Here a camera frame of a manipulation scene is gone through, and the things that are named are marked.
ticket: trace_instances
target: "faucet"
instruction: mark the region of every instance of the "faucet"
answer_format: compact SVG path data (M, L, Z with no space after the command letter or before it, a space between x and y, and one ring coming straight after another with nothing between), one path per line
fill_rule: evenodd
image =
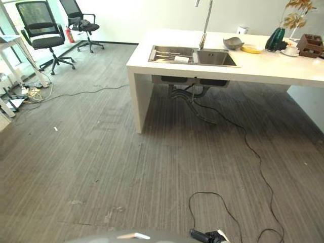
M195 0L195 7L196 8L199 6L199 1L200 0ZM201 41L200 41L200 44L199 44L199 49L200 50L202 50L204 48L204 45L205 45L205 41L206 41L206 37L207 37L207 27L208 27L208 23L209 23L209 18L211 16L212 7L213 7L213 0L210 0L209 11L208 11L207 19L206 19L204 34L202 35L202 38L201 38Z

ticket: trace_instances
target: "gray bowl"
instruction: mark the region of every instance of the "gray bowl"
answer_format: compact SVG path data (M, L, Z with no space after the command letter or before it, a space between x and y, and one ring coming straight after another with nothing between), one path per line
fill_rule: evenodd
M244 45L244 43L238 37L232 37L230 39L223 39L224 45L231 50L235 50Z

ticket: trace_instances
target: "wooden box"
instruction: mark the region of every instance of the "wooden box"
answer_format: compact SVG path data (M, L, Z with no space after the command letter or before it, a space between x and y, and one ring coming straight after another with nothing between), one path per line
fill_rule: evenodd
M322 38L319 35L304 34L297 44L299 55L304 57L319 57L324 50Z

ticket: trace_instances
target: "white counter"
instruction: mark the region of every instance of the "white counter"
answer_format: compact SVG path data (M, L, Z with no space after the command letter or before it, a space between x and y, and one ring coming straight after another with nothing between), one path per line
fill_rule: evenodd
M225 79L324 88L324 60L288 57L280 52L250 54L230 51L239 68L148 62L152 46L197 48L201 31L155 30L146 35L127 63L136 130L142 132L153 84L151 75ZM246 44L264 47L268 36L208 32L206 49L225 49L223 38L238 36Z

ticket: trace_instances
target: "white wall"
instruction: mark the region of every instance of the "white wall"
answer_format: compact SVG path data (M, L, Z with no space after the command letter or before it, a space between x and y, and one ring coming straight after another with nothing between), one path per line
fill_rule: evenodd
M84 13L94 13L100 29L93 33L99 41L140 42L150 29L203 30L209 0L77 0ZM235 33L248 26L251 34L270 35L278 27L288 0L214 0L208 31ZM303 33L323 34L324 0L314 0L321 9L307 16Z

